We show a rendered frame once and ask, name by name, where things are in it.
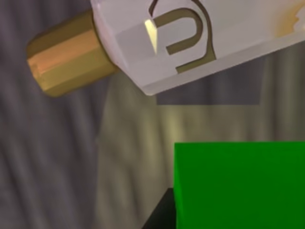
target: gray surface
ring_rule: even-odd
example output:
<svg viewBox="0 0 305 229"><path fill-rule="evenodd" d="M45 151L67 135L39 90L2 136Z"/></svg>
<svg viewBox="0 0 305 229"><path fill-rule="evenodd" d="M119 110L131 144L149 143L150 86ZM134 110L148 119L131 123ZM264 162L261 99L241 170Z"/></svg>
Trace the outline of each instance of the gray surface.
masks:
<svg viewBox="0 0 305 229"><path fill-rule="evenodd" d="M108 79L44 96L26 43L87 8L88 0L0 0L1 229L89 229L94 216L98 229L140 228L172 186L173 140L305 139L304 43L157 98L114 76L104 112ZM260 106L238 106L260 95Z"/></svg>

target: green rectangle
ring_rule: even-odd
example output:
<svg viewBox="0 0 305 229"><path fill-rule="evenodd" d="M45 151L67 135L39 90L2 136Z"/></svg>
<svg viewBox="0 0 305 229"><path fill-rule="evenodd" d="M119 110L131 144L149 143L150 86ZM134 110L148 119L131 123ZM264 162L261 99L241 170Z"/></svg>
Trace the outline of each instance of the green rectangle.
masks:
<svg viewBox="0 0 305 229"><path fill-rule="evenodd" d="M178 229L304 229L305 142L177 143Z"/></svg>

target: yellow highlight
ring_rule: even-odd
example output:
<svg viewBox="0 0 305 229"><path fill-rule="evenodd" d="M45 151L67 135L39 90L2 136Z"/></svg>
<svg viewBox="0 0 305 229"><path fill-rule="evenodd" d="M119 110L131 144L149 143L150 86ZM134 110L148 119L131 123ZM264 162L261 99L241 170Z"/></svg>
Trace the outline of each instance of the yellow highlight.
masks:
<svg viewBox="0 0 305 229"><path fill-rule="evenodd" d="M151 43L153 45L153 49L155 54L157 54L157 40L158 40L158 31L152 20L148 19L145 21L145 26L147 29L147 33L149 38L151 39Z"/></svg>

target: green box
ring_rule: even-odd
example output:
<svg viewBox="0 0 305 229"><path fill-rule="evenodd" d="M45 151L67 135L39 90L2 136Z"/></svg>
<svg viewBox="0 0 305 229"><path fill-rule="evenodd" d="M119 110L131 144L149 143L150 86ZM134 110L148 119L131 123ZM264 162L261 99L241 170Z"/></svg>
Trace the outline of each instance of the green box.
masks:
<svg viewBox="0 0 305 229"><path fill-rule="evenodd" d="M305 142L177 143L178 229L304 229Z"/></svg>

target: green cube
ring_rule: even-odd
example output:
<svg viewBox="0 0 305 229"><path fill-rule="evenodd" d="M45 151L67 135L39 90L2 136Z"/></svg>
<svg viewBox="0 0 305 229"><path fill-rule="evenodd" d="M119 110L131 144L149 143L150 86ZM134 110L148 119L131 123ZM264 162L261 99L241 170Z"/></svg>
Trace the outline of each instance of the green cube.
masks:
<svg viewBox="0 0 305 229"><path fill-rule="evenodd" d="M305 142L177 143L177 229L304 229Z"/></svg>

